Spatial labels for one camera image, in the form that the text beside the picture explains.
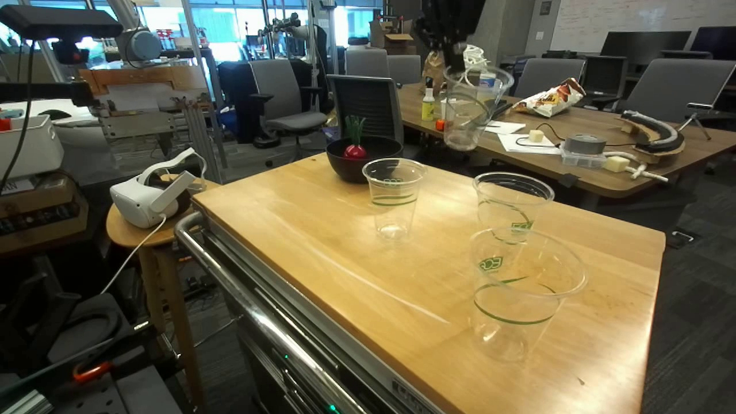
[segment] white cable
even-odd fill
[[[118,266],[118,271],[114,274],[114,279],[108,281],[108,285],[102,287],[99,295],[106,295],[106,292],[114,287],[114,284],[121,279],[123,270],[131,262],[131,257],[141,251],[141,246],[142,246],[146,242],[151,242],[163,225],[165,225],[165,215],[162,215],[162,224],[160,224],[153,232],[147,232],[147,235],[134,246],[134,251],[123,259],[123,265]]]
[[[205,179],[205,174],[207,174],[207,158],[200,156],[200,152],[194,152],[194,154],[202,162],[200,179]]]

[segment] paper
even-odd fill
[[[551,137],[530,141],[530,134],[497,134],[506,152],[522,154],[559,154]]]
[[[519,121],[487,121],[483,125],[485,132],[492,132],[492,134],[515,134],[520,129],[525,129],[528,125],[519,125]]]

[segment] computer monitor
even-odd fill
[[[691,33],[608,33],[601,55],[625,55],[630,71],[643,71],[663,50],[686,49]]]
[[[713,59],[736,59],[736,25],[699,27],[691,50],[708,50]]]

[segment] desk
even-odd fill
[[[401,101],[401,117],[405,126],[441,137],[441,134],[436,132],[436,125],[424,121],[418,114],[421,86],[401,87],[399,101]],[[614,112],[571,108],[553,120],[522,114],[522,112],[515,112],[506,120],[522,121],[530,126],[538,126],[547,121],[559,134],[559,137],[591,134],[591,135],[606,137],[611,143],[611,150],[636,152],[630,144],[630,137],[622,132],[624,126],[622,117]],[[711,141],[704,135],[699,126],[688,126],[684,134],[686,134],[686,150],[680,156],[673,156],[660,162],[658,166],[652,166],[650,171],[660,174],[681,174],[688,167],[703,166],[704,162],[736,147],[736,132],[708,129]],[[577,189],[588,192],[594,197],[634,197],[655,185],[655,179],[645,179],[645,177],[630,179],[629,174],[614,174],[608,171],[565,166],[559,156],[512,154],[512,152],[505,152],[501,143],[494,137],[481,141],[478,147],[491,152],[494,158],[501,158],[512,166],[543,174],[554,181],[565,179],[567,174],[575,174]]]
[[[197,209],[279,271],[445,412],[639,412],[663,232],[551,203],[536,220],[585,259],[525,366],[481,354],[473,333],[473,179],[428,167],[413,238],[375,238],[368,186],[325,154],[197,196]]]

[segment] floor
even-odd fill
[[[226,179],[263,172],[268,162],[289,162],[292,154],[290,144],[256,150],[231,141],[226,147]],[[67,150],[64,166],[83,186],[108,174],[90,167],[90,154],[106,164],[103,150]],[[736,412],[736,162],[720,162],[715,172],[697,179],[692,193],[676,225],[697,238],[692,244],[673,240],[665,252],[645,414]],[[205,284],[186,303],[207,412],[251,412],[248,393],[256,387],[229,328],[231,317],[220,292]]]

